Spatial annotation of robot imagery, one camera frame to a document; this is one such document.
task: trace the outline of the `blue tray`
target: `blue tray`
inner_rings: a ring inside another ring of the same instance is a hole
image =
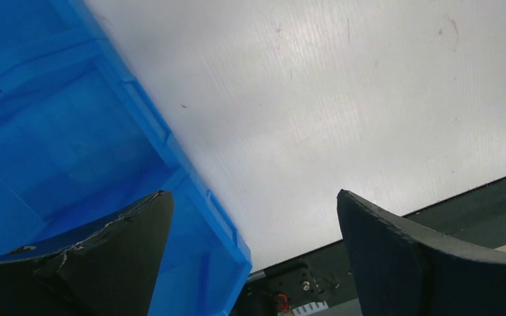
[[[154,190],[175,212],[149,315],[227,315],[250,252],[80,0],[0,0],[0,254]]]

